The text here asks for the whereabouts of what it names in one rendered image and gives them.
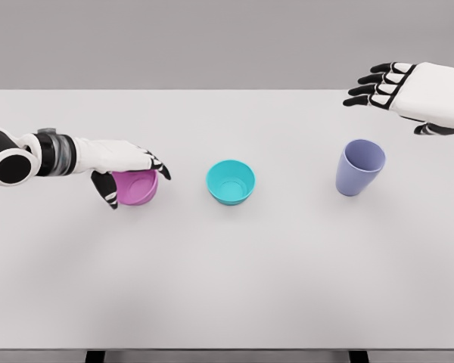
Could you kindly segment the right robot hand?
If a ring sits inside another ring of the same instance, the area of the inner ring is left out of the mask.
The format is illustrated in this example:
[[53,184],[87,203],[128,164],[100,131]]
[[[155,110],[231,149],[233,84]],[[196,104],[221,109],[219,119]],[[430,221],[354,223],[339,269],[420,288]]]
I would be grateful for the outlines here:
[[345,107],[393,111],[418,123],[416,135],[454,135],[454,67],[389,62],[373,66],[357,82]]

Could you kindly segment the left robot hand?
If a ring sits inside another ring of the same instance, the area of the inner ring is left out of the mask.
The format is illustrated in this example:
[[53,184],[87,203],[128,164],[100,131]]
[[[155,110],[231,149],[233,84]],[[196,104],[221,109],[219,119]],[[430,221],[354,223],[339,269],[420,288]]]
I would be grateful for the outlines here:
[[111,209],[118,208],[117,185],[112,172],[156,170],[165,179],[171,179],[166,165],[152,152],[128,141],[85,141],[78,160],[84,169],[92,171],[91,180]]

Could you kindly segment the pink bowl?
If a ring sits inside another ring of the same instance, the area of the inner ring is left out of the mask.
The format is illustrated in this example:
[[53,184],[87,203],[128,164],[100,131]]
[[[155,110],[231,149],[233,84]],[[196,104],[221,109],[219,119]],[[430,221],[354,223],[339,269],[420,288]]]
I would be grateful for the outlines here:
[[157,193],[156,170],[113,172],[119,204],[139,206],[151,201]]

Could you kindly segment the lavender cup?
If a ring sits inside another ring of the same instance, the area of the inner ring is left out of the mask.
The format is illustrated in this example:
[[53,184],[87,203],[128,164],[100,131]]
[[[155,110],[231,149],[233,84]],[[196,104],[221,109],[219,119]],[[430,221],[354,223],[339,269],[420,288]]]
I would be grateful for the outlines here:
[[386,155],[373,141],[356,139],[343,149],[336,172],[335,187],[345,196],[364,191],[384,168]]

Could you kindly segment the teal bowl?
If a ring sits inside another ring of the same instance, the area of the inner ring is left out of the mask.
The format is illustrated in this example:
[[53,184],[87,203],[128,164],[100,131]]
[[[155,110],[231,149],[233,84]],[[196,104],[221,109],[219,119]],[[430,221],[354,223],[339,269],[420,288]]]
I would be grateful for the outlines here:
[[252,168],[240,160],[221,160],[206,174],[210,195],[219,203],[235,206],[243,203],[252,193],[257,177]]

